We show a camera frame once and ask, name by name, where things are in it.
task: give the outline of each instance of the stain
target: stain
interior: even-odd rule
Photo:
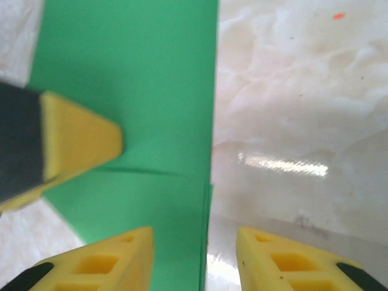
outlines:
[[[338,20],[338,19],[342,19],[343,17],[345,17],[345,13],[339,13],[339,14],[334,15],[333,19]]]
[[[310,218],[308,218],[304,215],[298,215],[295,218],[295,223],[297,223],[301,229],[303,229],[307,232],[310,232],[310,233],[312,233],[320,238],[323,238],[325,240],[328,240],[330,238],[328,231],[314,226],[312,224]]]

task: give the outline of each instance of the green sheet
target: green sheet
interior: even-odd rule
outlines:
[[[182,176],[95,171],[49,190],[47,198],[88,243],[152,226],[150,290],[189,291],[201,288],[205,186]]]
[[[48,0],[29,87],[120,124],[107,167],[209,179],[216,0]]]
[[[152,226],[152,290],[204,287],[216,14],[216,0],[45,2],[28,86],[110,118],[125,139],[102,172],[46,198],[87,243]]]

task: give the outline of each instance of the black rubber strip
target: black rubber strip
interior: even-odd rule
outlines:
[[[0,203],[41,185],[39,93],[0,82]]]
[[[364,291],[388,291],[363,269],[345,263],[338,263],[337,267]]]
[[[52,268],[54,268],[53,263],[43,263],[29,268],[10,281],[0,289],[0,291],[29,291],[36,283],[45,277]]]

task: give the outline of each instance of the yellow foam block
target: yellow foam block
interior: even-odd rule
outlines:
[[[153,256],[151,227],[135,229],[37,263],[54,268],[30,291],[148,291]]]
[[[243,291],[362,291],[336,263],[349,259],[249,227],[240,227],[236,252]]]
[[[116,158],[122,152],[120,128],[59,95],[41,95],[44,176],[73,176]]]

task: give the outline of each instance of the white marble surface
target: white marble surface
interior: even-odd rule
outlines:
[[[40,3],[0,0],[0,78],[27,82]],[[388,284],[386,15],[384,0],[221,0],[207,290],[241,289],[240,225]],[[0,244],[1,286],[81,242],[40,201],[0,219]]]

